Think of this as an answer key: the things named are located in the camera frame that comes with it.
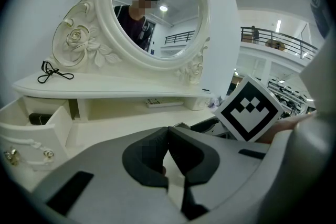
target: dark shirt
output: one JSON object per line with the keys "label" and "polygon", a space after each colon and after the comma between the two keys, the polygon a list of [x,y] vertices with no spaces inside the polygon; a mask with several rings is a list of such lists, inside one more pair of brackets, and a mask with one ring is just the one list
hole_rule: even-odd
{"label": "dark shirt", "polygon": [[259,39],[259,31],[258,30],[254,30],[253,37],[254,37],[254,39]]}
{"label": "dark shirt", "polygon": [[[129,14],[129,6],[117,6],[114,8],[114,12],[116,13],[116,16],[118,17],[118,21],[126,32],[126,34],[134,41],[135,44],[137,44],[140,48],[143,50],[148,50],[149,47],[149,38],[152,34],[151,28],[149,27],[149,23],[145,22],[145,17],[143,17],[140,20],[134,20]],[[142,29],[146,29],[144,31],[144,35],[141,38],[141,32]]]}

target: ornate mirror frame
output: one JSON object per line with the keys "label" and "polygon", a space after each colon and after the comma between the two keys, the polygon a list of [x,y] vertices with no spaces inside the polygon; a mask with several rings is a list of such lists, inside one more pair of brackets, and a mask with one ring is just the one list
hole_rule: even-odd
{"label": "ornate mirror frame", "polygon": [[[203,50],[210,40],[209,2],[198,2],[201,22],[198,23],[199,32],[192,44],[175,56],[159,58],[134,45],[117,20],[112,0],[80,0],[55,32],[51,59],[60,68],[72,71],[79,71],[88,61],[94,62],[100,69],[105,64],[118,65],[119,62],[126,61],[129,65],[136,65],[147,71],[174,71],[180,80],[182,77],[190,84],[198,83],[203,69]],[[80,52],[82,57],[69,65],[66,61],[59,61],[57,55],[67,53],[59,50],[62,46]]]}

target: carved rose decoration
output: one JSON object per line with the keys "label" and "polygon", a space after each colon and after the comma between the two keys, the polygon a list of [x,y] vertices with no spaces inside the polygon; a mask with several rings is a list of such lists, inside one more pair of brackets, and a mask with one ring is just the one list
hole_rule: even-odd
{"label": "carved rose decoration", "polygon": [[69,51],[71,58],[76,60],[86,50],[89,59],[94,59],[98,67],[102,67],[105,62],[117,63],[121,59],[116,54],[112,54],[112,49],[105,45],[96,42],[96,37],[99,33],[97,27],[89,29],[83,25],[78,25],[75,29],[71,28],[66,34],[64,42],[64,50]]}

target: round mirror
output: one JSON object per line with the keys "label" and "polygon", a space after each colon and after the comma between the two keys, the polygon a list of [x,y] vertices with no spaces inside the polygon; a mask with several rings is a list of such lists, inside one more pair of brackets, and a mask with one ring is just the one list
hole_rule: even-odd
{"label": "round mirror", "polygon": [[145,53],[168,58],[183,53],[201,26],[201,0],[112,0],[124,33]]}

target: vanity table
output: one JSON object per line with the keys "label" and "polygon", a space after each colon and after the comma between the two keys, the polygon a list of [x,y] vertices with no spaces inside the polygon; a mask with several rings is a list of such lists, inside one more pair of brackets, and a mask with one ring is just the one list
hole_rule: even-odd
{"label": "vanity table", "polygon": [[[141,1],[80,0],[56,29],[53,53],[45,59],[49,68],[14,83],[21,97],[0,110],[0,142],[13,178],[28,190],[94,144],[213,117],[207,108],[213,95],[198,85],[210,41],[208,0],[150,0],[150,6],[148,0]],[[152,55],[126,33],[114,12],[117,5],[145,10],[140,30],[146,34],[146,20],[155,24],[149,40],[156,39],[158,47],[165,39],[159,31],[178,34],[192,20],[190,25],[196,28],[189,30],[195,33],[176,54]],[[54,69],[74,78],[53,73]],[[45,75],[45,83],[40,83],[38,78]],[[178,97],[184,105],[145,105],[148,98],[164,97]],[[51,118],[32,125],[32,113]]]}

